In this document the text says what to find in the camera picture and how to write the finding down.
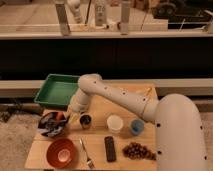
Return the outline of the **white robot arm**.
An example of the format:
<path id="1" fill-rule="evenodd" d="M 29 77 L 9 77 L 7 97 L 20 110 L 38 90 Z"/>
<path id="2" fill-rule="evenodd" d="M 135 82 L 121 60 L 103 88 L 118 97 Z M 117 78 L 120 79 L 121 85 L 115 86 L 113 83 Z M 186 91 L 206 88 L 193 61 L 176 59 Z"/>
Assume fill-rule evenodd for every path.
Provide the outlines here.
<path id="1" fill-rule="evenodd" d="M 107 85 L 99 74 L 82 75 L 77 84 L 71 113 L 86 111 L 92 96 L 99 95 L 155 125 L 157 171 L 208 171 L 200 112 L 188 97 L 168 94 L 155 100 Z"/>

